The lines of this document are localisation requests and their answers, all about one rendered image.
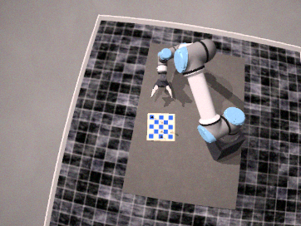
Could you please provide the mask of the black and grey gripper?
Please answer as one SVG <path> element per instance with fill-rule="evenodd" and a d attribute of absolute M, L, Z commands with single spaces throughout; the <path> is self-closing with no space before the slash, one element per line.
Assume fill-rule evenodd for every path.
<path fill-rule="evenodd" d="M 167 71 L 158 71 L 158 74 L 167 74 Z M 158 81 L 154 84 L 154 87 L 153 87 L 153 91 L 152 91 L 151 97 L 152 97 L 153 94 L 155 93 L 155 90 L 158 89 L 158 87 L 166 87 L 166 90 L 168 90 L 168 92 L 170 93 L 170 96 L 171 96 L 171 98 L 172 98 L 172 93 L 171 93 L 170 84 L 168 83 L 168 81 L 160 81 L 160 79 L 158 79 Z"/>

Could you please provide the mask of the blue and cream chessboard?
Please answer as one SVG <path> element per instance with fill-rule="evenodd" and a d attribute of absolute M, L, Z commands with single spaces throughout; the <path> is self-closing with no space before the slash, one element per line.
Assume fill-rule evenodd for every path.
<path fill-rule="evenodd" d="M 160 123 L 161 120 L 163 123 Z M 160 133 L 160 130 L 163 132 Z M 170 130 L 173 132 L 170 133 Z M 148 113 L 147 140 L 175 141 L 175 114 Z"/>

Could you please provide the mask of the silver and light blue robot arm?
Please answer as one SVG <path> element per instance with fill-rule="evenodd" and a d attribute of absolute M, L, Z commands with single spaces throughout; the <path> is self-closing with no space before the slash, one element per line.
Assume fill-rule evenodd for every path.
<path fill-rule="evenodd" d="M 169 49 L 165 48 L 158 53 L 157 69 L 158 71 L 167 71 L 168 59 L 174 58 L 177 71 L 183 73 L 190 83 L 201 117 L 198 126 L 200 135 L 208 143 L 217 140 L 233 143 L 239 137 L 239 129 L 244 124 L 245 115 L 242 110 L 235 107 L 226 109 L 225 114 L 222 115 L 215 112 L 204 75 L 204 64 L 212 60 L 215 53 L 216 45 L 208 39 L 195 43 L 181 43 Z"/>

